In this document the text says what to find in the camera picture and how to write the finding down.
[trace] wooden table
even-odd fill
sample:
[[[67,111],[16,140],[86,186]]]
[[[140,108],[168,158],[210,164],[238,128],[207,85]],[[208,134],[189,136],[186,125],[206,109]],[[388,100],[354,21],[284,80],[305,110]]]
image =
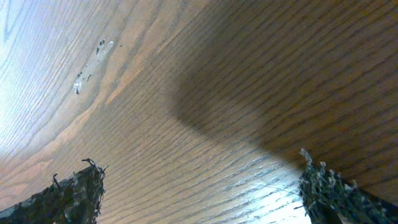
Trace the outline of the wooden table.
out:
[[[89,157],[99,223],[309,223],[301,147],[397,205],[397,10],[0,1],[0,209]]]

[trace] wood grain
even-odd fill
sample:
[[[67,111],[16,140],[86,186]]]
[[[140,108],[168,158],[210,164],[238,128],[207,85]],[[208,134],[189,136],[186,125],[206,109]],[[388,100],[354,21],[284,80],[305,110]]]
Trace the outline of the wood grain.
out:
[[[301,147],[397,205],[397,13],[0,1],[0,209],[90,157],[109,165],[100,223],[309,223]]]

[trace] dark fuzzy object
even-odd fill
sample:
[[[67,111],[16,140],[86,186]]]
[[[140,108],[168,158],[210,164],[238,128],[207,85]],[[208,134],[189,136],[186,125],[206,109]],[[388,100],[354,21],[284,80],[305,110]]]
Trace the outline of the dark fuzzy object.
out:
[[[105,169],[91,159],[86,169],[69,179],[54,183],[42,192],[0,212],[0,224],[6,223],[96,223],[105,190]]]
[[[307,169],[300,182],[300,195],[312,223],[341,223],[338,214],[351,223],[398,223],[398,208],[391,203],[348,184],[340,173],[326,170],[326,163],[314,166],[302,149]]]

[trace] wooden surface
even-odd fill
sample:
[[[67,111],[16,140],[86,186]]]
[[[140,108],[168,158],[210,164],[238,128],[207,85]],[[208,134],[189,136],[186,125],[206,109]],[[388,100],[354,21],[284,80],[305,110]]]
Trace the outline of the wooden surface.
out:
[[[397,205],[397,12],[2,0],[0,209],[90,157],[100,223],[308,223],[301,147]]]

